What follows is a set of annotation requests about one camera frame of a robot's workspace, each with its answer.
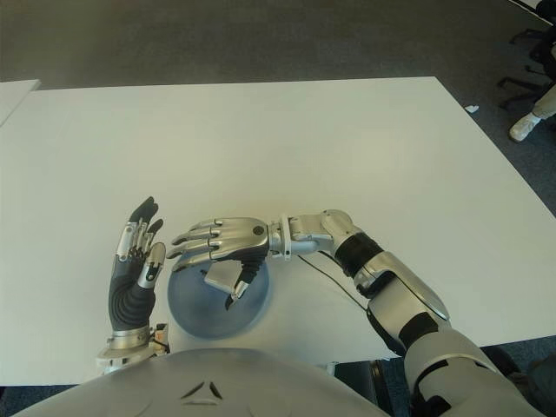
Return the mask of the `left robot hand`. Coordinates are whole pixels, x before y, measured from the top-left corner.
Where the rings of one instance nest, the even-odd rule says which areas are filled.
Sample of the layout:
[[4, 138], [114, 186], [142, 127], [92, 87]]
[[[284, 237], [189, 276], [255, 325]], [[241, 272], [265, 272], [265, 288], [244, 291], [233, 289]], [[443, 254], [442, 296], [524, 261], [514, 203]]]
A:
[[163, 220], [154, 220], [158, 204], [150, 196], [125, 223], [109, 283], [109, 319], [115, 332], [146, 328], [156, 303], [155, 286], [166, 259], [166, 247], [155, 242]]

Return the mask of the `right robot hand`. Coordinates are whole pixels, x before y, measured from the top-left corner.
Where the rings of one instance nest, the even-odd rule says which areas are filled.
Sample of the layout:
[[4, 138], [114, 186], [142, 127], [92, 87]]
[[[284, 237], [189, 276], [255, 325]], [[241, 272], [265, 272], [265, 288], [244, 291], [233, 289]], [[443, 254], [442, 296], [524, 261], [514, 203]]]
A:
[[238, 261], [241, 264], [241, 272], [225, 301], [226, 309], [242, 298], [270, 249], [267, 224], [250, 217], [214, 218], [199, 222], [178, 235], [172, 245], [167, 257], [178, 260], [172, 268], [174, 272], [209, 261]]

